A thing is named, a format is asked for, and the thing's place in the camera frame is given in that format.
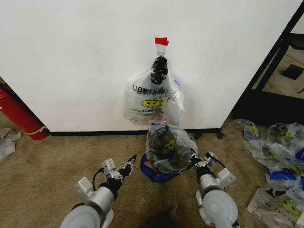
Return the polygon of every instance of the plastic bag on floor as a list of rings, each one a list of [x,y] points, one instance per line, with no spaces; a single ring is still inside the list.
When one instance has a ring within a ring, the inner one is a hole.
[[[247,210],[271,228],[303,227],[303,205],[284,192],[275,192],[269,184],[256,191]]]
[[[191,150],[197,153],[194,139],[183,129],[169,124],[154,124],[148,130],[147,159],[158,171],[181,173],[189,169]]]
[[[124,97],[124,116],[135,124],[163,123],[179,126],[185,113],[180,84],[158,57],[152,69],[129,81]]]
[[[260,139],[262,137],[259,129],[257,128],[257,126],[246,119],[238,119],[235,120],[235,122],[237,122],[239,125],[241,125],[244,128],[244,138],[251,141],[251,140],[256,140],[256,139]]]
[[[304,173],[303,162],[296,158],[295,153],[276,142],[252,140],[243,143],[252,157],[271,171],[290,170],[297,175]]]
[[[266,140],[252,140],[243,142],[247,150],[252,153],[252,157],[270,170],[278,170],[280,161],[276,158],[271,148],[271,143]]]
[[[304,148],[304,126],[299,123],[277,123],[268,129],[268,140],[290,150]]]
[[[21,133],[15,134],[10,128],[0,129],[0,160],[15,152],[15,140]]]

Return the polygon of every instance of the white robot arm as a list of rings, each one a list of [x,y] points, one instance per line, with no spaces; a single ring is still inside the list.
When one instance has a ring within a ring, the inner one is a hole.
[[[102,163],[101,169],[94,175],[93,184],[83,177],[75,186],[85,198],[79,207],[74,206],[61,223],[60,228],[107,228],[111,223],[114,213],[111,209],[116,200],[118,190],[124,183],[125,177],[132,174],[136,155],[115,171],[113,159]],[[95,189],[95,177],[104,172],[106,181]]]
[[[199,184],[196,198],[204,222],[208,226],[215,225],[216,228],[237,228],[237,205],[232,197],[223,191],[236,177],[211,152],[206,153],[204,158],[196,155],[194,151],[191,155],[190,161],[194,164]],[[215,162],[224,168],[217,178],[211,171]]]

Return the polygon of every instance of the red fire extinguisher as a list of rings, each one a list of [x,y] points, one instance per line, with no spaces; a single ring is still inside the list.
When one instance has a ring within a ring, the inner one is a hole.
[[[0,84],[0,110],[33,140],[41,140],[49,132],[7,84]]]

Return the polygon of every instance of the baseboard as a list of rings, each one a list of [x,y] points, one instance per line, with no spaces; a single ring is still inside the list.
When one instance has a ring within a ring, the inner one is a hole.
[[[217,133],[220,128],[185,129],[188,133]],[[97,131],[97,132],[50,132],[52,136],[95,136],[95,135],[139,135],[147,134],[147,130],[140,131]]]

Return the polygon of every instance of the brown carpet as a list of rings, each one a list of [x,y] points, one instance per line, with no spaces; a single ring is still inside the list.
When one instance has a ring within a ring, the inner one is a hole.
[[[18,128],[0,113],[0,128]],[[204,134],[197,144],[200,155],[214,152],[237,180],[226,187],[237,203],[242,228],[265,227],[246,207],[257,188],[265,183],[261,164],[251,157],[242,141],[241,127],[227,119],[223,133]],[[0,226],[3,228],[57,228],[71,208],[82,201],[73,186],[82,177],[91,180],[107,158],[117,166],[135,153],[133,175],[126,179],[113,204],[111,228],[207,227],[195,198],[198,184],[193,169],[163,185],[142,175],[139,162],[145,136],[51,137],[33,141],[22,133],[16,152],[0,163]],[[103,181],[101,174],[96,183]]]

